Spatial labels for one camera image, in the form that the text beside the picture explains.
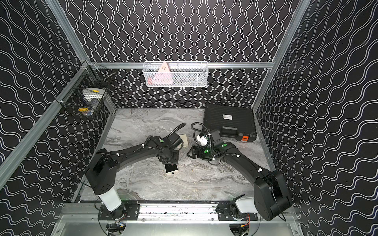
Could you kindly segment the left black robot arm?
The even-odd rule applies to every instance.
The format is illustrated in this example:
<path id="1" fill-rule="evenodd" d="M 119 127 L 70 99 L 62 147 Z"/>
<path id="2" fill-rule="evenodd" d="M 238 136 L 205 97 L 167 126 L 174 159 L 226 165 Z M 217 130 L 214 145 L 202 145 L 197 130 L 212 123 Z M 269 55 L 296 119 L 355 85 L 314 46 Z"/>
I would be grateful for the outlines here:
<path id="1" fill-rule="evenodd" d="M 122 150 L 96 152 L 85 170 L 85 176 L 95 195 L 99 196 L 107 210 L 113 212 L 122 205 L 115 189 L 119 171 L 139 161 L 156 157 L 162 164 L 178 164 L 179 149 L 184 141 L 171 132 L 166 137 L 149 135 L 145 142 Z"/>

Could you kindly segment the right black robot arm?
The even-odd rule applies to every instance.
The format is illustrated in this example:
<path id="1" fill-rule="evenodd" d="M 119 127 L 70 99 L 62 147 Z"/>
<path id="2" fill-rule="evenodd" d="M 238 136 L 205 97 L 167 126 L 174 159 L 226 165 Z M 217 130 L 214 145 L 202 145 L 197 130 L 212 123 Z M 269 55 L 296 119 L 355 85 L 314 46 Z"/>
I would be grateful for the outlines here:
<path id="1" fill-rule="evenodd" d="M 264 220 L 270 221 L 283 214 L 292 205 L 283 175 L 277 170 L 270 171 L 256 164 L 244 155 L 235 144 L 224 142 L 217 132 L 200 133 L 194 137 L 195 145 L 187 152 L 187 157 L 208 162 L 224 162 L 248 180 L 254 189 L 252 202 L 250 197 L 240 197 L 234 201 L 239 213 L 258 213 Z"/>

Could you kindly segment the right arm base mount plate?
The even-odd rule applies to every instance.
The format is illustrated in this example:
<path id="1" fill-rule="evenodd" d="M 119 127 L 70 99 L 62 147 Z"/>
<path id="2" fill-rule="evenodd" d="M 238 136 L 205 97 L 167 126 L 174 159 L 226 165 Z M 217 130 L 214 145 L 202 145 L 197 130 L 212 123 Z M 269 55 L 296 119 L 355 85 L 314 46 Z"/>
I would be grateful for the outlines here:
<path id="1" fill-rule="evenodd" d="M 220 204 L 215 208 L 219 221 L 258 221 L 256 213 L 242 213 L 235 204 Z"/>

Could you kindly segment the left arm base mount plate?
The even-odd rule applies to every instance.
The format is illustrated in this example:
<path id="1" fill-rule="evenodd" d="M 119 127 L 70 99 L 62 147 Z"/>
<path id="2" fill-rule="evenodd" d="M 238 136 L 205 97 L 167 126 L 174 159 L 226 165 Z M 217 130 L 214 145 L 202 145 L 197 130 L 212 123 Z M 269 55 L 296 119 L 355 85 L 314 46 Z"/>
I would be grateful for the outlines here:
<path id="1" fill-rule="evenodd" d="M 137 220 L 139 215 L 139 204 L 123 204 L 114 211 L 109 211 L 105 205 L 100 207 L 98 220 L 106 221 L 128 221 Z"/>

